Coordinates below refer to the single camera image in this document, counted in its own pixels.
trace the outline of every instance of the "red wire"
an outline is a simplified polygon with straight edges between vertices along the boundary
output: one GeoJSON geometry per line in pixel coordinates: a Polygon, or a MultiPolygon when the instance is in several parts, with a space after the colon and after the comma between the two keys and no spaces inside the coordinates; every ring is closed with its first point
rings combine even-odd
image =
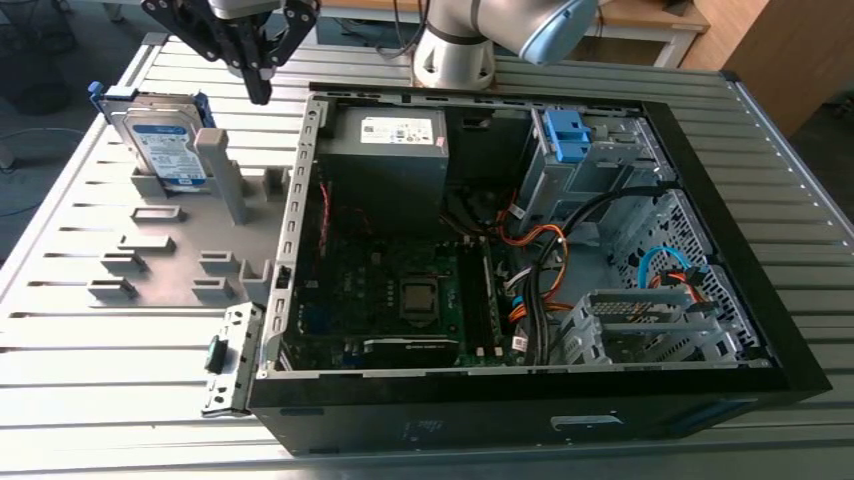
{"type": "Polygon", "coordinates": [[[516,191],[512,191],[512,195],[509,197],[509,203],[507,204],[507,208],[497,212],[497,217],[495,217],[495,224],[497,225],[497,233],[501,236],[501,240],[507,242],[507,232],[504,232],[504,218],[507,218],[507,212],[509,211],[509,205],[516,201],[516,191]]]}
{"type": "MultiPolygon", "coordinates": [[[[684,273],[668,273],[667,276],[670,278],[679,280],[679,282],[682,282],[688,287],[688,294],[691,295],[691,300],[694,300],[695,303],[704,302],[703,296],[699,294],[699,292],[694,288],[694,285],[688,283],[688,279],[684,276],[684,273]]],[[[662,276],[656,275],[655,277],[652,277],[652,280],[650,280],[648,286],[650,288],[655,288],[660,285],[660,283],[662,283],[662,276]]]]}
{"type": "MultiPolygon", "coordinates": [[[[545,311],[548,312],[572,310],[572,308],[575,307],[568,303],[547,303],[545,304],[545,311]]],[[[515,323],[525,316],[527,316],[527,310],[524,308],[524,305],[519,305],[516,308],[513,308],[512,312],[509,312],[507,321],[509,323],[515,323]]]]}
{"type": "Polygon", "coordinates": [[[320,227],[320,243],[317,246],[323,251],[323,247],[325,246],[327,236],[329,233],[329,211],[332,207],[329,202],[329,192],[323,183],[320,184],[320,192],[323,193],[323,226],[320,227]]]}

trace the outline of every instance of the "hard drive label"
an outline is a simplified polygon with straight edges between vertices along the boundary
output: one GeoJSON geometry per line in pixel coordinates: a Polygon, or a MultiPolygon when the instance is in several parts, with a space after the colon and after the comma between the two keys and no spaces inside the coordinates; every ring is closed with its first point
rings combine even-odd
{"type": "Polygon", "coordinates": [[[365,117],[361,120],[361,143],[432,145],[432,142],[428,118],[365,117]]]}
{"type": "Polygon", "coordinates": [[[189,134],[181,126],[133,125],[145,159],[172,190],[196,191],[205,182],[199,157],[189,150],[189,134]]]}

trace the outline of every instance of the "white table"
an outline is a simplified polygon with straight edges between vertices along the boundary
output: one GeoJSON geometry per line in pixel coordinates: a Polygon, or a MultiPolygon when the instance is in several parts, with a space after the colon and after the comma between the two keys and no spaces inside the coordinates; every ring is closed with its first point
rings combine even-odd
{"type": "MultiPolygon", "coordinates": [[[[408,71],[404,58],[385,61],[371,49],[304,46],[272,79],[269,104],[257,106],[221,62],[169,41],[140,48],[118,84],[200,89],[217,126],[228,129],[231,158],[243,168],[283,167],[299,147],[293,129],[308,82],[407,85],[408,71]]],[[[100,269],[98,249],[136,232],[128,215],[144,203],[126,180],[133,159],[98,116],[0,270],[0,345],[9,349],[0,353],[0,474],[104,472],[104,478],[129,479],[157,470],[177,480],[850,476],[854,229],[743,86],[712,72],[580,62],[536,69],[513,58],[499,58],[496,84],[505,92],[670,105],[834,390],[679,441],[293,458],[253,418],[199,416],[201,364],[221,310],[92,307],[85,288],[60,281],[85,280],[100,269]],[[72,302],[57,303],[57,292],[72,302]],[[385,469],[367,468],[376,464],[385,469]]]]}

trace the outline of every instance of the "motherboard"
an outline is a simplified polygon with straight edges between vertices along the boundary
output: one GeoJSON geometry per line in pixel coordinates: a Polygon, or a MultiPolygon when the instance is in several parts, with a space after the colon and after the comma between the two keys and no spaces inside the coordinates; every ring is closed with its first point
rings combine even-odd
{"type": "Polygon", "coordinates": [[[300,358],[331,369],[501,364],[491,269],[485,240],[329,242],[300,291],[300,358]]]}

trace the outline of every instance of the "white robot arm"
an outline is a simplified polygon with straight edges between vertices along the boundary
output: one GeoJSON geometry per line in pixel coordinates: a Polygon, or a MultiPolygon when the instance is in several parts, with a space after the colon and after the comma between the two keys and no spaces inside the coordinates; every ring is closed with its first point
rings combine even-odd
{"type": "MultiPolygon", "coordinates": [[[[483,89],[495,75],[492,42],[545,65],[565,57],[592,23],[596,0],[425,0],[427,28],[415,50],[417,82],[483,89]]],[[[315,26],[320,0],[142,0],[142,10],[209,61],[243,78],[249,100],[269,101],[269,78],[315,26]],[[265,23],[281,8],[285,28],[265,23]]]]}

